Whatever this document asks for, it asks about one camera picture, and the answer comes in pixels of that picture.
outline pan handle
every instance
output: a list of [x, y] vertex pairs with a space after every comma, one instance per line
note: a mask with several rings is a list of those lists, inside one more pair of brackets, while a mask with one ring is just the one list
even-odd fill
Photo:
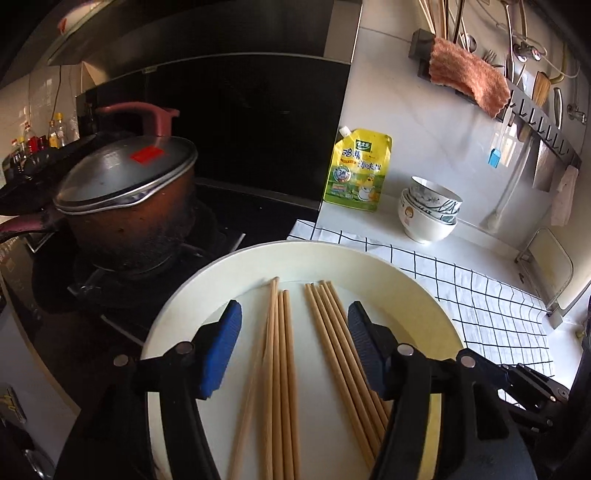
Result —
[[19, 215], [0, 224], [0, 243], [24, 233], [55, 232], [64, 221], [64, 216], [53, 207], [39, 213]]
[[142, 116], [144, 135], [155, 135], [156, 137], [170, 137], [173, 129], [173, 117], [180, 114], [178, 110], [173, 108], [162, 108], [145, 102], [114, 103], [99, 107], [96, 112], [102, 115], [120, 112], [137, 113]]

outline wall-mounted utensil rack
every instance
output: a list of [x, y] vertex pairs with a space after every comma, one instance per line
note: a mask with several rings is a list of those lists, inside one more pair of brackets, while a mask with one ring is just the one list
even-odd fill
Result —
[[[429, 81], [431, 80], [429, 75], [429, 61], [431, 59], [434, 39], [435, 35], [431, 32], [419, 29], [413, 34], [410, 51], [408, 52], [409, 58], [418, 60], [419, 62], [418, 76]], [[537, 106], [525, 92], [509, 80], [507, 80], [507, 86], [511, 91], [507, 106], [513, 109], [515, 117], [521, 118], [522, 121], [526, 122], [531, 127], [532, 132], [538, 135], [540, 140], [544, 142], [565, 165], [572, 165], [573, 167], [580, 168], [581, 159], [579, 155], [550, 117], [546, 115], [541, 107]], [[460, 93], [460, 95], [474, 103], [472, 98], [462, 93]], [[507, 106], [496, 116], [498, 121], [503, 120]]]

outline grid-pattern cloth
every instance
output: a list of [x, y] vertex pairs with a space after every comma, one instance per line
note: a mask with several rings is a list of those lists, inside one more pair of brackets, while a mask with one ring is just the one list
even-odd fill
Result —
[[436, 257], [364, 236], [317, 228], [305, 220], [296, 221], [287, 239], [340, 244], [390, 262], [439, 301], [468, 348], [496, 364], [521, 363], [548, 377], [554, 375], [541, 324], [547, 312], [538, 297]]

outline pink towel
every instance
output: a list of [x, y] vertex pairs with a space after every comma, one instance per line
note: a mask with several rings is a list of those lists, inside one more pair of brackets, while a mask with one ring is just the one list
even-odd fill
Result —
[[503, 109], [511, 92], [503, 75], [461, 46], [435, 37], [431, 61], [431, 82], [446, 85], [474, 98], [491, 118]]

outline red sticker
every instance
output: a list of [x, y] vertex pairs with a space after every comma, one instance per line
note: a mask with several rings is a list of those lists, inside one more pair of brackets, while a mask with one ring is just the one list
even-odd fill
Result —
[[145, 147], [132, 153], [129, 157], [137, 163], [147, 163], [164, 153], [164, 150], [158, 147]]

